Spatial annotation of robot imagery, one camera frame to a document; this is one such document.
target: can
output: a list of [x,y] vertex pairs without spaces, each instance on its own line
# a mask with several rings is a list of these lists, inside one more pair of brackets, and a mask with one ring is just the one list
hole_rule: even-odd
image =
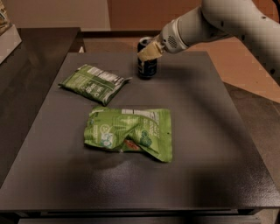
[[[151,37],[145,37],[141,38],[137,50],[140,52],[143,48],[145,48],[150,42],[152,41]],[[143,79],[150,79],[152,76],[154,76],[157,72],[157,59],[147,60],[145,62],[142,62],[138,58],[138,74],[140,78]]]

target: wall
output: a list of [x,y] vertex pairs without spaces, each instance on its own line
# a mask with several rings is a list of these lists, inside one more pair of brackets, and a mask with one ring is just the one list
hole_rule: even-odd
[[[160,30],[167,22],[200,5],[201,0],[3,0],[18,27],[69,27],[83,31]],[[272,0],[254,0],[277,20]]]

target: gray tabletop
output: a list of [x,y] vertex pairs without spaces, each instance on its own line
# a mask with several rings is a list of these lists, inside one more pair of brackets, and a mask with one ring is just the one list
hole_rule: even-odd
[[[152,80],[132,53],[69,53],[0,191],[0,210],[143,211],[280,207],[279,193],[206,52],[165,55]],[[97,103],[59,89],[88,63],[133,77],[110,107],[168,108],[173,161],[88,148]]]
[[79,30],[19,29],[22,43],[0,65],[0,187]]

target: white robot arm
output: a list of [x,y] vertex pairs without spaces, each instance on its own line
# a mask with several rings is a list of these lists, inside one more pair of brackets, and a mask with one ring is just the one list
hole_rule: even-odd
[[167,24],[156,41],[162,52],[178,53],[232,36],[280,83],[280,24],[263,15],[251,0],[202,0],[200,7]]

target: green packaging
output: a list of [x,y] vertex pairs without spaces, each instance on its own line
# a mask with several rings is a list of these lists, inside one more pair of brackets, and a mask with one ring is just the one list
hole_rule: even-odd
[[95,66],[84,65],[59,86],[106,106],[130,79],[124,79]]
[[96,107],[89,114],[85,144],[108,151],[146,151],[172,161],[172,124],[168,109]]

